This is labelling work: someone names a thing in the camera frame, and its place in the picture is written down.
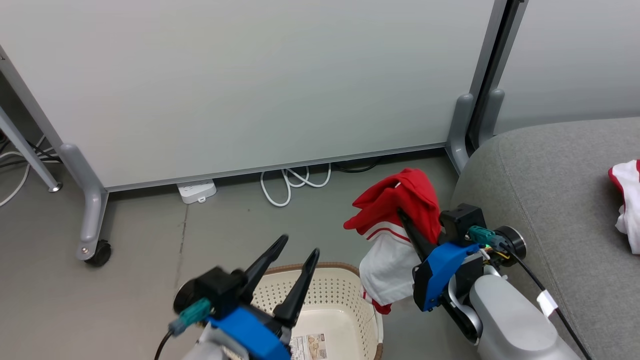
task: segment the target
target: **red and white garment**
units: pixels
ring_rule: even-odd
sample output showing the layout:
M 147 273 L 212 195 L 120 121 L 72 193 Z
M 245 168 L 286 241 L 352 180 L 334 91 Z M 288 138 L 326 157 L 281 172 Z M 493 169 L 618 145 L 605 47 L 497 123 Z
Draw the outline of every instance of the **red and white garment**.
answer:
M 402 208 L 431 243 L 440 234 L 440 209 L 433 186 L 420 170 L 404 169 L 365 191 L 354 201 L 360 212 L 344 223 L 372 242 L 360 263 L 360 294 L 381 314 L 413 293 L 412 269 L 420 264 L 397 215 Z
M 616 228 L 629 237 L 631 252 L 640 254 L 640 160 L 610 168 L 609 178 L 624 198 Z

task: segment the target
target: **gray sofa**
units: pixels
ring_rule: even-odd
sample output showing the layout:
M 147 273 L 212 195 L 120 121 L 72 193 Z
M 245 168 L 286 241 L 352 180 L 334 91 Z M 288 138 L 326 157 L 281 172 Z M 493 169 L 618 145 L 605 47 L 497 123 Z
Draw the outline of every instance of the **gray sofa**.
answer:
M 614 227 L 622 196 L 607 175 L 633 159 L 640 118 L 519 129 L 473 154 L 451 202 L 481 207 L 492 229 L 520 231 L 525 262 L 595 359 L 640 359 L 640 256 Z M 540 291 L 526 273 L 506 272 L 535 304 Z M 557 315 L 552 321 L 579 354 Z

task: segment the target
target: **tile floor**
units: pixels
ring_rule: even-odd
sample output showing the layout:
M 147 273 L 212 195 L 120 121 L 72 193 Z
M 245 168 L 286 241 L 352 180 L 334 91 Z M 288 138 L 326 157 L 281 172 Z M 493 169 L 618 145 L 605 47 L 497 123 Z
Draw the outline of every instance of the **tile floor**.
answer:
M 449 160 L 435 152 L 362 174 L 334 172 L 324 188 L 294 189 L 285 208 L 270 205 L 256 181 L 220 181 L 218 194 L 189 206 L 173 186 L 114 193 L 102 230 L 113 255 L 94 269 L 74 257 L 83 194 L 61 165 L 49 166 L 64 182 L 62 191 L 48 193 L 32 172 L 0 208 L 2 359 L 152 359 L 184 281 L 214 265 L 246 267 L 283 233 L 290 240 L 275 265 L 302 262 L 315 247 L 321 261 L 357 265 L 369 245 L 342 223 L 356 213 L 351 202 L 365 189 L 417 167 L 447 204 L 456 182 Z M 0 169 L 0 199 L 23 171 Z M 267 187 L 275 199 L 285 196 L 281 179 Z M 422 314 L 396 306 L 384 327 L 384 359 L 477 358 L 441 308 Z M 161 359 L 180 359 L 197 337 L 198 330 L 190 329 L 171 339 Z

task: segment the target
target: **printed label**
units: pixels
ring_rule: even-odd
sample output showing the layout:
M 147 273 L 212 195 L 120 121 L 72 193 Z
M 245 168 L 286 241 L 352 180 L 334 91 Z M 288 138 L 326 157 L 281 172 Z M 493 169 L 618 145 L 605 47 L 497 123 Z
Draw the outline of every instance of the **printed label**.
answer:
M 294 336 L 291 339 L 291 360 L 325 360 L 324 334 Z

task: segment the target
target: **white partition board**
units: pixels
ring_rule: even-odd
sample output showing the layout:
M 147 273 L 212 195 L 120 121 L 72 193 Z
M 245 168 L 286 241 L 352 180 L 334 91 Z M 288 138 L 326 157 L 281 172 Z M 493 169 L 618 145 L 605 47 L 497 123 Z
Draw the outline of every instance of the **white partition board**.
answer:
M 4 0 L 0 45 L 107 188 L 446 141 L 493 0 Z
M 640 2 L 530 0 L 499 88 L 495 133 L 640 116 Z

